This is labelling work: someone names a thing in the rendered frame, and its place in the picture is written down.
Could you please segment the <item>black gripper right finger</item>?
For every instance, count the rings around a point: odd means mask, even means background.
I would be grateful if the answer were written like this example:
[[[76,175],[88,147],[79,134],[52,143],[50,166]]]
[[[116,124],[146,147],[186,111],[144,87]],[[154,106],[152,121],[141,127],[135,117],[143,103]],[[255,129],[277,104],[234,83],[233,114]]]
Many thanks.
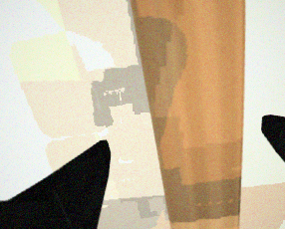
[[[261,131],[285,162],[285,116],[264,115],[261,122]]]

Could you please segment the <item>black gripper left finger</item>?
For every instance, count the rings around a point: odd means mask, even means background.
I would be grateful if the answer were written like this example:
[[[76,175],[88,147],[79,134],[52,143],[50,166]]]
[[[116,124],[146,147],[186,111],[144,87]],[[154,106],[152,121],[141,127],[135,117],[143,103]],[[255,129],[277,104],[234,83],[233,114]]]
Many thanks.
[[[98,229],[108,184],[106,139],[11,199],[0,200],[0,229]]]

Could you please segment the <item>brown wooden rail with steel hooks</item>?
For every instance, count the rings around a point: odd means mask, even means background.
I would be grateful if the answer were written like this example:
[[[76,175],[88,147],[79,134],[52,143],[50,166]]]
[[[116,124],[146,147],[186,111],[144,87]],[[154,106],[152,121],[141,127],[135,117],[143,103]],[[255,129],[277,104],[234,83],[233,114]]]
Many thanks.
[[[245,0],[130,0],[171,229],[239,229]]]

